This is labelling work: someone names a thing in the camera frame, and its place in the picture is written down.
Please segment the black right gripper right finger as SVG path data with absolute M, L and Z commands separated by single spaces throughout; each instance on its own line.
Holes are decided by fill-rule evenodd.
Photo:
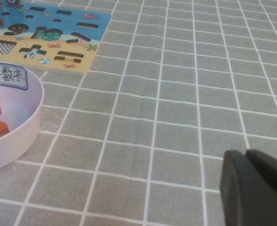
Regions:
M 277 159 L 257 149 L 246 150 L 245 156 L 261 177 L 277 191 Z

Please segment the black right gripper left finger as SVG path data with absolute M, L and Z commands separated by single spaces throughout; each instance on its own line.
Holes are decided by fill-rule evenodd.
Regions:
M 220 194 L 227 226 L 277 226 L 277 191 L 238 150 L 224 153 Z

